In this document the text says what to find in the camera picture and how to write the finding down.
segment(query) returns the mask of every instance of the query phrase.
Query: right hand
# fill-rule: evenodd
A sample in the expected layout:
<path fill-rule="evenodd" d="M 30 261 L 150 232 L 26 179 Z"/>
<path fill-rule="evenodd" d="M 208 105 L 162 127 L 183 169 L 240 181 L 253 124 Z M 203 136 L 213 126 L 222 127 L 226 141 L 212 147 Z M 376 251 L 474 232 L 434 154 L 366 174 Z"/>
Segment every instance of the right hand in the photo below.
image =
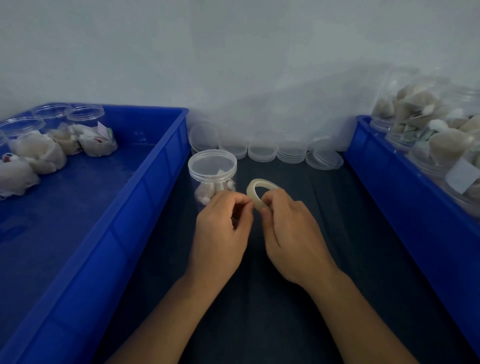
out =
<path fill-rule="evenodd" d="M 282 189 L 262 197 L 262 224 L 268 257 L 281 275 L 309 291 L 339 272 L 315 218 L 301 201 Z"/>

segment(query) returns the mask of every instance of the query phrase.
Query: left hand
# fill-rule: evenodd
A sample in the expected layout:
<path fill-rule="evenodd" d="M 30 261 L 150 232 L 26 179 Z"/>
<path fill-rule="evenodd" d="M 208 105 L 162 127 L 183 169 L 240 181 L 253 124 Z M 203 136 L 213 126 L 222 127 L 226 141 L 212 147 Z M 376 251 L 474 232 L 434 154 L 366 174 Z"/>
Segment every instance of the left hand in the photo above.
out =
<path fill-rule="evenodd" d="M 240 213 L 238 225 L 232 218 Z M 202 289 L 220 292 L 240 265 L 253 223 L 253 202 L 238 192 L 219 192 L 197 217 L 185 275 Z"/>

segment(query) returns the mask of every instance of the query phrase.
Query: dark table surface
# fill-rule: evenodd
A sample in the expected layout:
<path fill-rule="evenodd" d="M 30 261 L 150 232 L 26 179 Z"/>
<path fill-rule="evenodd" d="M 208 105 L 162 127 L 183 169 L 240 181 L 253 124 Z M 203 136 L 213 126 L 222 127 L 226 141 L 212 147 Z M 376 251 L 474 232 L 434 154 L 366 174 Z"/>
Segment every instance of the dark table surface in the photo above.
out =
<path fill-rule="evenodd" d="M 238 162 L 237 191 L 265 178 L 301 200 L 318 221 L 328 249 L 380 317 L 420 363 L 478 363 L 428 281 L 345 162 L 320 171 L 279 160 Z M 187 165 L 97 349 L 106 360 L 183 274 L 197 216 Z M 309 296 L 269 261 L 260 216 L 242 263 L 190 339 L 181 363 L 341 363 Z"/>

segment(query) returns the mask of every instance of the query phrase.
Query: paper label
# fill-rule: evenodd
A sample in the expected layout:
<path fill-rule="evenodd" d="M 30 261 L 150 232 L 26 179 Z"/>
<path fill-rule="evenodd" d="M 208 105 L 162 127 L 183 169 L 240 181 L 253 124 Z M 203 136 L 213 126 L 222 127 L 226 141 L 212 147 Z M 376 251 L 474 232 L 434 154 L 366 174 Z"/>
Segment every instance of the paper label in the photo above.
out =
<path fill-rule="evenodd" d="M 111 140 L 111 138 L 110 138 L 110 132 L 108 131 L 108 128 L 107 128 L 105 125 L 103 125 L 101 122 L 99 122 L 99 121 L 98 121 L 97 123 L 98 123 L 98 124 L 97 124 L 97 131 L 98 131 L 98 133 L 99 133 L 102 137 L 104 137 L 105 139 Z"/>
<path fill-rule="evenodd" d="M 480 178 L 480 169 L 460 158 L 445 176 L 445 181 L 459 194 L 463 194 Z"/>

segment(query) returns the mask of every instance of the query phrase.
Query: white wall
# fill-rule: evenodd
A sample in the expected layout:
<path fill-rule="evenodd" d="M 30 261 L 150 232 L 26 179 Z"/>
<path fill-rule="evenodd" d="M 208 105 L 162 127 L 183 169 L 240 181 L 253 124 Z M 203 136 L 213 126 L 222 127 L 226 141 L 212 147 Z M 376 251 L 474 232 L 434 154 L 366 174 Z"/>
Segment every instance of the white wall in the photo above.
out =
<path fill-rule="evenodd" d="M 476 84 L 479 14 L 478 0 L 5 0 L 0 117 L 52 100 L 185 106 L 244 136 L 345 147 L 390 63 Z"/>

